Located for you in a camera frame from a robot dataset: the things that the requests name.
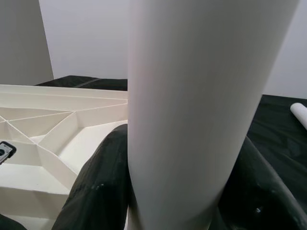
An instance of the black device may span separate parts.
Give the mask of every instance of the black device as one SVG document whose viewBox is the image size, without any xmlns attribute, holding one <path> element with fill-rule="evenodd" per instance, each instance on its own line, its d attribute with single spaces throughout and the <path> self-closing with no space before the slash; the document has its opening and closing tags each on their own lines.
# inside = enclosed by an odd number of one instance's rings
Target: black device
<svg viewBox="0 0 307 230">
<path fill-rule="evenodd" d="M 8 142 L 2 141 L 0 143 L 0 164 L 2 164 L 6 159 L 14 155 L 16 151 L 16 147 L 9 144 Z"/>
</svg>

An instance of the white tube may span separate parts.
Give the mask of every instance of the white tube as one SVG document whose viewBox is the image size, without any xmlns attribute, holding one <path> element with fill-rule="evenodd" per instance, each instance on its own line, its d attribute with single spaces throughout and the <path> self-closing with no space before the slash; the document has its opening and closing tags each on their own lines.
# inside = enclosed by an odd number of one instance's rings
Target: white tube
<svg viewBox="0 0 307 230">
<path fill-rule="evenodd" d="M 290 107 L 290 110 L 305 129 L 307 129 L 307 108 L 301 103 L 294 103 Z"/>
<path fill-rule="evenodd" d="M 129 230 L 209 227 L 296 4 L 132 0 Z"/>
</svg>

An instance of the white wall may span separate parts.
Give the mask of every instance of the white wall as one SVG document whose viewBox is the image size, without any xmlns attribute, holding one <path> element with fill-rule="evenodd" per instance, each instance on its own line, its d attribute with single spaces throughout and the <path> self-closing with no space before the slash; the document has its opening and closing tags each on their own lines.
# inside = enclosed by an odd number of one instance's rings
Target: white wall
<svg viewBox="0 0 307 230">
<path fill-rule="evenodd" d="M 54 78 L 127 78 L 129 0 L 39 0 Z"/>
<path fill-rule="evenodd" d="M 307 0 L 301 0 L 265 94 L 307 99 Z"/>
</svg>

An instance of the gray wall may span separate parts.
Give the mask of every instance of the gray wall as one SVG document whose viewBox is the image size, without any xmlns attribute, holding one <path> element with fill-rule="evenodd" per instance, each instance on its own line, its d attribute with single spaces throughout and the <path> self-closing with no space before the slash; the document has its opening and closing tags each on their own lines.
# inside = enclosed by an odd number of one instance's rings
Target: gray wall
<svg viewBox="0 0 307 230">
<path fill-rule="evenodd" d="M 0 84 L 53 79 L 38 0 L 0 0 Z"/>
</svg>

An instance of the white foam board structure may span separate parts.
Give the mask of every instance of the white foam board structure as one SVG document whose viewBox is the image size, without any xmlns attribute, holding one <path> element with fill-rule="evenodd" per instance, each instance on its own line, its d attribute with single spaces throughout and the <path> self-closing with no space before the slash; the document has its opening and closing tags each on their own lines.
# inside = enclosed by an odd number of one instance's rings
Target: white foam board structure
<svg viewBox="0 0 307 230">
<path fill-rule="evenodd" d="M 50 230 L 84 163 L 127 123 L 127 92 L 0 85 L 0 141 L 17 152 L 0 166 L 0 213 Z"/>
</svg>

